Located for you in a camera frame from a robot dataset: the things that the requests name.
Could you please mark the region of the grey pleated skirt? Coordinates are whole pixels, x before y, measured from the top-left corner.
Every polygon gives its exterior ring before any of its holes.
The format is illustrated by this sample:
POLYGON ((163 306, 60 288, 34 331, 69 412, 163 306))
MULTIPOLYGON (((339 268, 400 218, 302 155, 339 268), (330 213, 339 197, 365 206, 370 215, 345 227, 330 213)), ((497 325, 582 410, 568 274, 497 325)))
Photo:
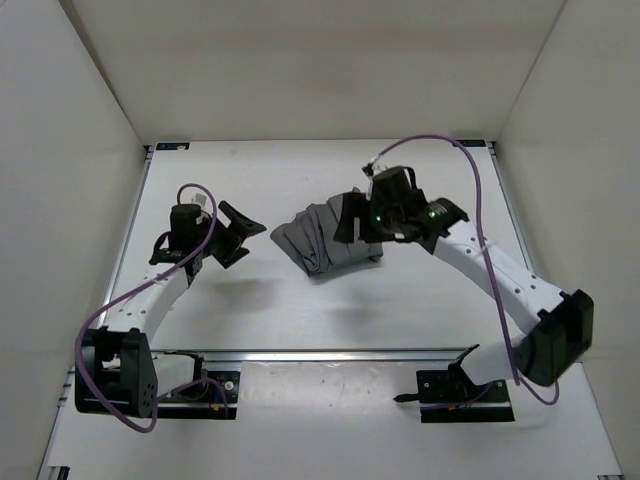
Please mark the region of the grey pleated skirt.
POLYGON ((309 278, 377 263, 384 255, 380 243, 357 240, 345 244, 334 240, 342 204, 342 193, 322 204, 309 204, 290 222, 279 225, 270 234, 271 240, 309 278))

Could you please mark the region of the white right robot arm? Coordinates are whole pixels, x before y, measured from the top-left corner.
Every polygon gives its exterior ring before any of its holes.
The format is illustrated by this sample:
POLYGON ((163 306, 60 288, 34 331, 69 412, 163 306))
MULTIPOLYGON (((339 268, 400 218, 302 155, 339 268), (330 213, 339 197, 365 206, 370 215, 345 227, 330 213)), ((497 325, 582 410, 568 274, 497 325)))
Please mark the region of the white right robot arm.
POLYGON ((520 333, 504 344, 472 346, 450 366, 449 391, 471 400, 499 379, 554 385, 591 346, 594 302, 529 272, 491 245, 478 224, 452 201, 429 201, 419 189, 387 194, 349 192, 334 236, 341 243, 416 243, 461 272, 495 300, 520 333))

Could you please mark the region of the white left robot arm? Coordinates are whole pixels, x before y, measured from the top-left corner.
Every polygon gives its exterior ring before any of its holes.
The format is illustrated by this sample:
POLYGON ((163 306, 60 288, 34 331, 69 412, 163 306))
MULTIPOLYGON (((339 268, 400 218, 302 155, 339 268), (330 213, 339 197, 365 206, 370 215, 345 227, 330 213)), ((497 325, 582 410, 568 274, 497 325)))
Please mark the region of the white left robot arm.
POLYGON ((155 241, 142 284, 118 301, 98 328, 81 335, 75 361, 75 407, 84 414, 150 418, 158 404, 182 393, 197 398, 218 387, 209 382, 203 358, 170 350, 153 353, 150 343, 176 301, 191 287, 208 258, 229 268, 248 255, 244 242, 266 228, 222 201, 227 222, 196 203, 177 204, 170 228, 155 241))

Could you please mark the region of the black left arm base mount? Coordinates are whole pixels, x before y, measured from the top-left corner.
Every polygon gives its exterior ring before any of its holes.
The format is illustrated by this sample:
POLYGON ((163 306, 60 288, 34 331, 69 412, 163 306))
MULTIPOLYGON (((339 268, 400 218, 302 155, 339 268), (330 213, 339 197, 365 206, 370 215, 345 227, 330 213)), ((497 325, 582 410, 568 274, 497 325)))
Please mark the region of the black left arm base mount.
POLYGON ((188 351, 152 354, 160 419, 235 420, 241 364, 188 351))

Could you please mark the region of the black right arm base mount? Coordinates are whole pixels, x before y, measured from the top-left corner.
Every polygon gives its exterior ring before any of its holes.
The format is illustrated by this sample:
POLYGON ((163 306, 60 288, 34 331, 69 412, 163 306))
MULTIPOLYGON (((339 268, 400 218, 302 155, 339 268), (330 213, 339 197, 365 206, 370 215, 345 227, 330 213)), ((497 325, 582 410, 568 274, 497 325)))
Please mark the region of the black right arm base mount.
POLYGON ((514 422, 505 381, 475 385, 462 370, 462 361, 478 348, 468 347, 444 370, 418 370, 417 391, 396 395, 394 401, 417 402, 423 424, 514 422))

